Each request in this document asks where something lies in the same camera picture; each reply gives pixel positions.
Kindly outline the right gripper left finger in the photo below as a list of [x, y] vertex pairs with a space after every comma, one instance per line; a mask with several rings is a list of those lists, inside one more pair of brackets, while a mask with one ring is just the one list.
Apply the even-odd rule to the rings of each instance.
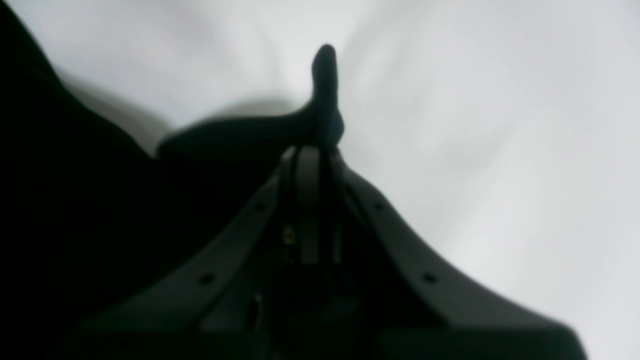
[[321, 152], [286, 150], [270, 179], [210, 244], [80, 324], [67, 360], [267, 360], [269, 287], [321, 262]]

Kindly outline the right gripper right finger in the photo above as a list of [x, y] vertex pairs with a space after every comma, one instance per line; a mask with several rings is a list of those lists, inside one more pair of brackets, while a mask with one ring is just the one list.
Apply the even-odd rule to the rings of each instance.
[[358, 280], [371, 360], [585, 360], [573, 330], [447, 262], [334, 150], [343, 220], [333, 259]]

